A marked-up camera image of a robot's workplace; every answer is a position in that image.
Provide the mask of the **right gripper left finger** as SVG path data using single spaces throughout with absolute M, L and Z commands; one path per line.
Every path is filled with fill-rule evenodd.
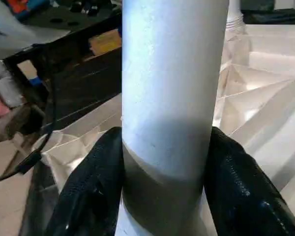
M 123 182 L 121 127 L 113 127 L 68 177 L 45 235 L 115 235 Z

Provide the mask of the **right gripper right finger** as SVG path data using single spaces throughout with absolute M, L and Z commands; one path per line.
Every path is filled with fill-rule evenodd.
M 219 236 L 295 236 L 295 216 L 256 160 L 212 127 L 204 189 Z

